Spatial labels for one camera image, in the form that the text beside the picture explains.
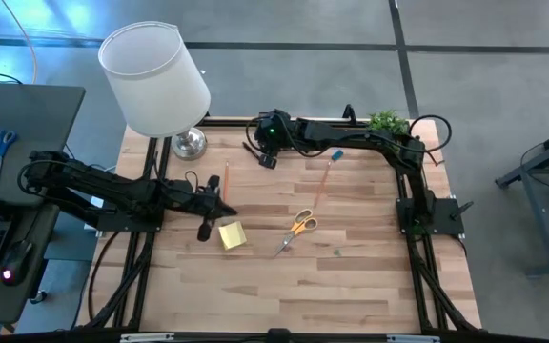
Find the computer mouse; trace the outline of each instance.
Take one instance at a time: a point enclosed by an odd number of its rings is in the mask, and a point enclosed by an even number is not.
[[[1,261],[1,282],[6,286],[16,286],[23,282],[29,270],[29,255],[33,244],[21,240],[10,245]]]

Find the pencil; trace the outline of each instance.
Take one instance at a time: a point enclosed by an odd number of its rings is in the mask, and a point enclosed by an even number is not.
[[[343,154],[342,151],[336,151],[332,155],[332,158],[328,161],[328,165],[325,167],[325,172],[323,173],[321,182],[319,183],[319,186],[316,189],[316,197],[315,197],[315,202],[313,203],[313,210],[316,209],[316,205],[319,203],[319,197],[321,197],[321,194],[323,193],[323,191],[325,191],[325,180],[327,180],[328,178],[328,173],[330,172],[330,168],[332,167],[332,164],[335,163],[335,161],[339,160],[340,157],[342,157],[342,154]]]
[[[228,161],[226,161],[226,172],[224,173],[224,202],[228,200],[228,179],[229,179],[229,171],[228,171]]]

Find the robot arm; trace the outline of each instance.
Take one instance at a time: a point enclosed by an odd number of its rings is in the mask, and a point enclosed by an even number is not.
[[[43,197],[57,204],[64,212],[69,212],[96,228],[101,219],[112,214],[121,214],[139,227],[143,223],[159,226],[162,212],[167,209],[202,216],[202,234],[199,239],[202,236],[201,240],[204,241],[209,238],[204,232],[207,229],[205,225],[210,231],[215,219],[236,214],[233,208],[220,199],[219,176],[216,175],[209,179],[206,187],[196,185],[194,190],[188,180],[130,180],[69,159],[60,151],[34,151],[30,160],[18,175],[19,187],[24,192],[33,194],[48,189]],[[22,184],[22,176],[26,178],[26,186]],[[114,208],[95,208],[70,190],[101,198],[106,203],[113,204]]]
[[[367,128],[337,129],[313,120],[291,120],[288,113],[274,110],[256,119],[254,138],[264,155],[260,164],[273,169],[280,151],[295,149],[306,157],[315,157],[328,148],[353,148],[380,152],[387,162],[405,175],[412,190],[413,218],[431,224],[434,216],[434,193],[423,178],[425,144],[410,134],[372,131]]]

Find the scissor handle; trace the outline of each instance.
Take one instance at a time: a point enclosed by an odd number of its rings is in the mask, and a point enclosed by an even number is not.
[[[16,137],[15,131],[0,129],[0,156],[3,157],[6,154],[8,147],[16,140]]]
[[[312,217],[312,216],[313,216],[313,210],[311,210],[311,209],[304,209],[304,210],[298,212],[298,213],[295,215],[294,223],[295,223],[295,224],[299,224],[299,223],[303,222],[304,219],[309,218],[309,217]]]
[[[316,229],[317,224],[318,223],[314,217],[307,218],[302,223],[300,223],[297,229],[295,229],[295,235],[299,235],[305,231],[313,231],[314,229]]]

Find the scissors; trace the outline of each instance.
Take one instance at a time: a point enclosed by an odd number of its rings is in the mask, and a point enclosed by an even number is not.
[[[274,256],[279,255],[283,251],[283,249],[285,249],[285,247],[287,247],[297,235],[305,231],[307,232],[313,231],[314,229],[316,229],[316,225],[317,225],[316,218],[313,217],[312,210],[306,209],[298,212],[295,215],[294,225],[292,226],[292,229],[290,230],[289,233],[285,235],[285,237],[283,238],[283,242],[276,250],[276,253],[274,254]]]
[[[16,141],[16,137],[16,131],[6,131],[4,129],[0,129],[0,175],[4,156],[6,155],[10,145]]]

